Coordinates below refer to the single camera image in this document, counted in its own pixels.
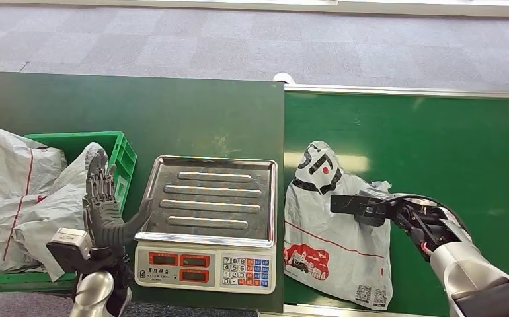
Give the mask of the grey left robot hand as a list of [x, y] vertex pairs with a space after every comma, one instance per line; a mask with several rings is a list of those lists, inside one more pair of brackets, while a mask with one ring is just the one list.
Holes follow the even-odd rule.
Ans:
[[93, 247], [109, 248], [117, 256], [124, 256], [125, 247], [132, 243], [136, 233], [151, 216], [152, 199], [142, 200], [139, 211], [128, 221], [120, 214], [120, 204], [114, 195], [116, 165], [107, 166], [108, 156], [99, 149], [92, 157], [83, 197], [83, 219]]

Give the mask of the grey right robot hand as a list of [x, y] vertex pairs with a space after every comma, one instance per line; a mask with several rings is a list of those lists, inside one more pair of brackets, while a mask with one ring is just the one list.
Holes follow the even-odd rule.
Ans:
[[394, 195], [389, 192], [383, 192], [377, 189], [360, 190], [357, 194], [360, 201], [357, 203], [358, 213], [354, 216], [355, 219], [364, 225], [372, 227], [380, 227], [385, 223], [385, 204], [373, 206], [382, 203], [389, 199], [394, 198]]

